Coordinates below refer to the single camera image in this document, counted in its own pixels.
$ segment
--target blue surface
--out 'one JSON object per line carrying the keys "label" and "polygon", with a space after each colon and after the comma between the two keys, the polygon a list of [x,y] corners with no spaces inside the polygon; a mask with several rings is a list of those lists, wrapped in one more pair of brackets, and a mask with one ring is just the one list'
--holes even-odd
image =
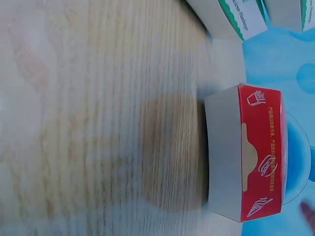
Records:
{"label": "blue surface", "polygon": [[294,190],[300,191],[298,183],[307,172],[300,160],[303,160],[301,155],[307,145],[311,146],[308,152],[312,153],[312,165],[309,180],[301,193],[285,204],[280,214],[244,223],[242,236],[311,236],[299,204],[307,200],[315,207],[315,29],[297,34],[270,26],[268,18],[266,22],[268,31],[244,42],[247,81],[281,90],[287,112],[296,119],[306,136],[301,138],[301,132],[295,132],[288,124],[285,198],[292,197]]}
{"label": "blue surface", "polygon": [[288,167],[283,204],[291,202],[305,188],[311,171],[311,149],[305,132],[289,114],[287,120]]}

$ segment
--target ice cream cone icon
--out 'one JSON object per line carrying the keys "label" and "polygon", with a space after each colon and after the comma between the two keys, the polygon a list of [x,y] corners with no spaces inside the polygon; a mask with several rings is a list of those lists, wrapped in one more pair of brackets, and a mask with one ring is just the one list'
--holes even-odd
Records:
{"label": "ice cream cone icon", "polygon": [[247,218],[254,215],[256,212],[260,211],[264,207],[264,205],[271,202],[272,200],[273,198],[269,200],[267,200],[267,198],[261,198],[258,201],[256,201],[254,205],[252,206],[250,212],[248,213]]}
{"label": "ice cream cone icon", "polygon": [[253,92],[250,96],[247,98],[247,102],[250,106],[257,106],[259,104],[266,103],[265,102],[265,94],[262,93],[260,90],[257,90],[256,92]]}

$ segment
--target light wood grain surface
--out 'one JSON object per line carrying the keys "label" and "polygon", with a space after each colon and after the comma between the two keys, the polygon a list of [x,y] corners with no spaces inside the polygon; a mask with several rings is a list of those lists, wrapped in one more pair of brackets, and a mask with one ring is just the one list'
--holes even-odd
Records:
{"label": "light wood grain surface", "polygon": [[179,0],[0,1],[0,235],[216,236],[205,96],[242,45]]}

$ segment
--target red label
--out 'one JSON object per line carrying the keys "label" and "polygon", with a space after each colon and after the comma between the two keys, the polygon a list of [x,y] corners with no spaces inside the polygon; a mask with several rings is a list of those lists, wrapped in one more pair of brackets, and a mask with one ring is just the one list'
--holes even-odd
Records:
{"label": "red label", "polygon": [[240,86],[239,100],[241,124],[246,124],[245,135],[257,152],[257,157],[253,156],[257,164],[247,177],[245,191],[242,189],[241,221],[248,221],[281,211],[286,176],[286,134],[285,140],[282,136],[286,122],[280,91]]}

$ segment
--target fast food packaging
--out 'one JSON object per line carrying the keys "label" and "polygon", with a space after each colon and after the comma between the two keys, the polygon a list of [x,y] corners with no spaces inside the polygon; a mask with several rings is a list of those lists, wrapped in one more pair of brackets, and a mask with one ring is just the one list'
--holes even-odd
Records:
{"label": "fast food packaging", "polygon": [[211,211],[244,222],[281,212],[287,132],[280,91],[238,85],[205,99]]}
{"label": "fast food packaging", "polygon": [[294,32],[315,28],[313,0],[264,0],[271,24]]}
{"label": "fast food packaging", "polygon": [[211,37],[244,41],[267,30],[261,0],[187,0]]}

